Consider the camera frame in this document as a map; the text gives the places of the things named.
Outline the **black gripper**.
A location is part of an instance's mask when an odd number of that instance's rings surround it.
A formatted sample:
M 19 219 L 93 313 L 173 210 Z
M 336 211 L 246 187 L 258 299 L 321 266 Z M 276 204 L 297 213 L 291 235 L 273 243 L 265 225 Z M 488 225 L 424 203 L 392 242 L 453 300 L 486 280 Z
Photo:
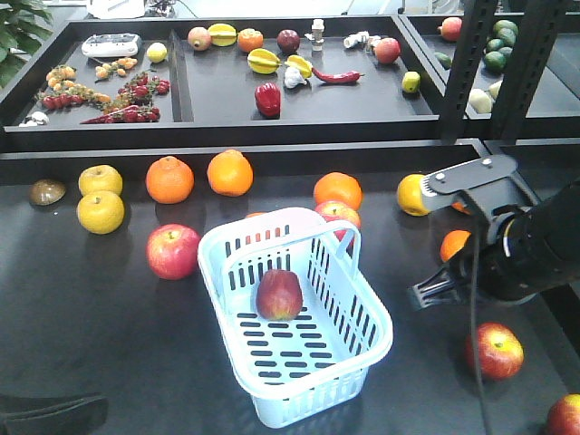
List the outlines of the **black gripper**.
M 416 310 L 436 305 L 461 305 L 474 297 L 496 304 L 523 304 L 537 293 L 516 259 L 513 232 L 516 219 L 534 204 L 534 194 L 518 180 L 494 180 L 474 187 L 457 187 L 455 198 L 478 220 L 478 233 L 450 260 L 446 268 L 407 288 Z

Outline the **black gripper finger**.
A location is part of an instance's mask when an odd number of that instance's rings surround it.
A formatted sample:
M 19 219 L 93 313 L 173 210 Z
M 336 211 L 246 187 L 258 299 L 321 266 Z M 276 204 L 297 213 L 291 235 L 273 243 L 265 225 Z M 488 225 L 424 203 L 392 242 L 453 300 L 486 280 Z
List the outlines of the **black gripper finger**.
M 2 434 L 91 434 L 107 420 L 103 395 L 29 398 L 1 395 Z

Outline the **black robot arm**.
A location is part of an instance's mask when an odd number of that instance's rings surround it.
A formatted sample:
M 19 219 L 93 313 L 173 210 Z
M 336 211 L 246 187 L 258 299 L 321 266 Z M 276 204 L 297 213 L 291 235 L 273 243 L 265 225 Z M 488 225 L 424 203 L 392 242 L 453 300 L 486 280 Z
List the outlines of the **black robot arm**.
M 431 277 L 409 289 L 419 309 L 474 301 L 519 305 L 579 280 L 579 180 L 528 209 L 512 208 L 492 230 L 479 224 Z

